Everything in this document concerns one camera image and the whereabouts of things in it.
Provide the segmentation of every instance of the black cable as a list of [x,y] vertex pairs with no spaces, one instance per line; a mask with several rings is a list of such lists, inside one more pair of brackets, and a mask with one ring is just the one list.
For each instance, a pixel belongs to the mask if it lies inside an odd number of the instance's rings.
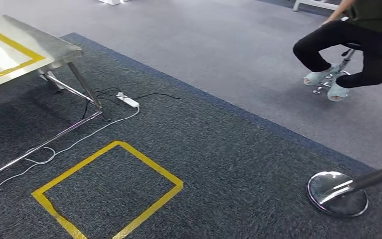
[[84,120],[84,118],[86,117],[86,113],[87,113],[87,108],[89,107],[89,103],[90,101],[86,101],[86,108],[84,109],[84,113],[83,113],[83,116],[81,117],[82,120]]
[[[111,95],[111,94],[109,94],[109,92],[111,92],[111,91],[107,91],[107,92],[97,91],[97,92],[101,92],[101,93],[98,94],[98,95],[96,95],[96,96],[108,95],[108,96],[115,96],[115,97],[116,97],[116,95]],[[162,96],[168,96],[168,97],[171,97],[171,98],[174,98],[174,99],[177,99],[177,100],[182,100],[182,98],[175,97],[175,96],[171,96],[171,95],[164,94],[164,93],[150,93],[150,94],[146,94],[146,95],[142,95],[142,96],[137,96],[137,97],[125,97],[125,98],[139,99],[139,98],[143,98],[143,97],[147,97],[147,96],[151,96],[151,95],[162,95]]]
[[182,98],[175,97],[175,96],[171,96],[171,95],[168,95],[168,94],[163,94],[163,93],[150,93],[150,94],[146,94],[146,95],[143,95],[143,96],[131,97],[131,98],[132,98],[132,99],[139,99],[139,98],[143,98],[143,97],[147,97],[147,96],[151,96],[151,95],[169,96],[169,97],[174,98],[174,99],[177,99],[177,100],[182,100]]
[[[108,95],[108,96],[112,96],[112,97],[116,97],[116,95],[111,95],[109,94],[109,92],[112,92],[112,91],[118,91],[118,92],[122,92],[121,89],[119,89],[118,87],[109,87],[109,88],[106,88],[106,89],[103,89],[103,90],[99,90],[99,91],[94,91],[94,92],[99,92],[100,94],[97,94],[96,97],[98,99],[102,99],[102,100],[107,100],[107,101],[112,101],[113,103],[121,106],[121,104],[119,102],[116,102],[116,101],[113,101],[111,99],[107,99],[107,98],[102,98],[102,97],[99,97],[101,95]],[[150,93],[150,94],[146,94],[146,95],[142,95],[142,96],[138,96],[138,97],[125,97],[125,98],[130,98],[130,99],[139,99],[139,98],[143,98],[143,97],[147,97],[147,96],[151,96],[151,95],[162,95],[162,96],[168,96],[168,97],[171,97],[173,99],[177,99],[177,100],[182,100],[182,98],[179,98],[179,97],[175,97],[175,96],[171,96],[171,95],[168,95],[168,94],[164,94],[164,93]],[[90,101],[87,101],[86,103],[86,107],[84,109],[84,113],[83,113],[83,116],[81,117],[82,120],[84,120],[84,118],[86,117],[86,113],[87,113],[87,109],[89,107],[89,103]]]

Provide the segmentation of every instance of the yellow tape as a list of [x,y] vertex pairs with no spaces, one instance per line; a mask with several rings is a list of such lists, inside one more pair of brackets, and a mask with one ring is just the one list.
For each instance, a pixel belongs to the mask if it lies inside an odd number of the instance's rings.
[[31,58],[31,60],[28,60],[26,62],[23,62],[21,64],[19,64],[18,66],[15,66],[15,67],[12,67],[12,68],[9,68],[9,69],[6,69],[6,70],[3,70],[0,72],[0,76],[3,76],[3,75],[6,75],[8,73],[11,73],[13,71],[16,71],[18,69],[21,69],[25,66],[28,66],[28,65],[31,65],[33,63],[36,63],[40,60],[43,60],[45,59],[45,57],[35,53],[34,51],[24,47],[23,45],[20,45],[19,43],[9,39],[8,37],[0,34],[0,41],[2,41],[3,43],[11,46],[12,48],[18,50],[19,52],[23,53],[24,55],[28,56]]
[[81,161],[79,164],[75,165],[74,167],[70,168],[66,172],[62,173],[49,183],[43,185],[41,188],[34,191],[31,195],[40,203],[40,205],[50,214],[52,215],[56,221],[74,238],[74,239],[87,239],[80,230],[78,230],[72,223],[70,223],[68,220],[63,218],[61,215],[58,214],[58,212],[53,208],[51,202],[44,196],[44,193],[51,189],[56,184],[60,183],[65,178],[69,177],[71,174],[75,173],[82,167],[86,166],[96,158],[102,156],[103,154],[107,153],[111,149],[121,146],[125,150],[127,150],[129,153],[140,159],[142,162],[144,162],[147,166],[151,167],[158,173],[160,173],[162,176],[167,178],[169,181],[175,184],[175,187],[173,187],[169,192],[167,192],[165,195],[163,195],[159,200],[157,200],[153,205],[151,205],[149,208],[147,208],[144,212],[142,212],[136,219],[132,220],[124,229],[122,229],[120,232],[118,232],[113,239],[122,239],[126,237],[128,234],[130,234],[134,229],[136,229],[143,221],[148,219],[152,214],[154,214],[158,209],[160,209],[165,203],[167,203],[171,198],[173,198],[182,188],[183,188],[183,182],[168,172],[166,169],[159,166],[157,163],[152,161],[150,158],[146,157],[144,154],[140,153],[138,150],[130,146],[129,144],[125,142],[119,142],[115,141],[109,144],[108,146],[104,147],[103,149],[99,150],[98,152],[94,153],[90,157],[86,158],[85,160]]

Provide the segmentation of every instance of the electrical cord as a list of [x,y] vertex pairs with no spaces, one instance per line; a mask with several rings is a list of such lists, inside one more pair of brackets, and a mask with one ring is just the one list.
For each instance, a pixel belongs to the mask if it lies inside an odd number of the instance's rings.
[[73,148],[75,145],[77,145],[77,144],[80,143],[81,141],[83,141],[83,140],[85,140],[85,139],[87,139],[87,138],[89,138],[89,137],[95,135],[96,133],[98,133],[98,132],[104,130],[105,128],[107,128],[107,127],[109,127],[109,126],[111,126],[111,125],[113,125],[113,124],[115,124],[115,123],[118,123],[118,122],[121,122],[121,121],[124,121],[124,120],[127,120],[127,119],[129,119],[129,118],[132,118],[132,117],[136,116],[139,112],[140,112],[140,107],[138,106],[138,107],[137,107],[137,111],[136,111],[134,114],[132,114],[132,115],[126,117],[126,118],[123,118],[123,119],[119,119],[119,120],[117,120],[117,121],[114,121],[114,122],[112,122],[112,123],[110,123],[110,124],[108,124],[108,125],[106,125],[106,126],[100,128],[100,129],[98,129],[97,131],[95,131],[95,132],[93,132],[93,133],[87,135],[86,137],[84,137],[84,138],[78,140],[77,142],[73,143],[70,147],[68,147],[68,148],[66,148],[66,149],[64,149],[64,150],[61,150],[61,151],[59,151],[59,152],[56,152],[56,151],[55,151],[54,149],[52,149],[52,148],[45,147],[45,149],[48,149],[48,150],[52,151],[52,153],[53,153],[53,155],[52,155],[48,160],[43,161],[43,162],[36,162],[36,161],[34,161],[34,160],[25,158],[25,160],[30,161],[30,162],[32,162],[32,163],[34,163],[34,164],[33,164],[32,166],[30,166],[29,168],[27,168],[24,172],[22,172],[22,173],[20,173],[20,174],[17,174],[17,175],[15,175],[15,176],[12,176],[12,177],[10,177],[10,178],[4,180],[3,182],[1,182],[1,183],[0,183],[0,187],[1,187],[4,183],[6,183],[7,181],[9,181],[9,180],[11,180],[11,179],[13,179],[13,178],[16,178],[16,177],[19,177],[19,176],[24,175],[24,174],[27,173],[30,169],[32,169],[33,167],[35,167],[35,166],[37,166],[37,165],[40,165],[40,164],[46,164],[46,163],[52,161],[52,160],[53,160],[56,156],[58,156],[59,154],[61,154],[61,153],[63,153],[63,152],[66,152],[66,151],[70,150],[71,148]]
[[[115,103],[115,104],[117,104],[117,105],[121,105],[121,104],[115,102],[114,100],[107,99],[107,98],[103,98],[103,97],[99,97],[99,96],[101,96],[101,95],[108,95],[108,96],[116,97],[116,95],[111,95],[111,94],[109,94],[109,92],[113,92],[113,91],[122,92],[121,89],[118,88],[118,87],[109,87],[109,88],[106,88],[106,89],[103,89],[103,90],[94,91],[94,92],[99,93],[99,94],[96,95],[96,97],[97,97],[98,99],[112,101],[113,103]],[[171,97],[171,98],[176,99],[176,100],[182,100],[182,98],[175,97],[175,96],[171,96],[171,95],[164,94],[164,93],[150,93],[150,94],[145,94],[145,95],[138,96],[138,97],[125,97],[125,98],[139,99],[139,98],[143,98],[143,97],[147,97],[147,96],[151,96],[151,95],[162,95],[162,96],[168,96],[168,97]],[[86,107],[84,108],[83,116],[81,117],[82,120],[84,120],[84,118],[86,117],[86,113],[87,113],[87,109],[88,109],[88,107],[89,107],[89,103],[90,103],[90,101],[86,101]]]

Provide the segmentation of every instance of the table top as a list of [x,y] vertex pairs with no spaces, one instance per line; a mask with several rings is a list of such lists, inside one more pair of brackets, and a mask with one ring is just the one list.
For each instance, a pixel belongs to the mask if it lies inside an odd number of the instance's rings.
[[71,62],[81,48],[9,16],[0,16],[0,85]]

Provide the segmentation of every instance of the slipper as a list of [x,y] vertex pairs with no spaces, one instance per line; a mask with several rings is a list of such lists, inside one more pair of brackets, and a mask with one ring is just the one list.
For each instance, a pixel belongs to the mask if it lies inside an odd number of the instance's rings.
[[322,80],[324,80],[324,77],[336,73],[339,71],[339,65],[338,64],[332,64],[330,69],[322,71],[322,72],[311,72],[304,78],[304,84],[308,86],[315,86],[318,85]]
[[329,92],[327,92],[327,98],[329,98],[329,100],[339,102],[348,96],[349,89],[341,87],[336,83],[336,79],[344,74],[345,73],[339,73],[336,76],[333,76],[332,87],[330,87]]

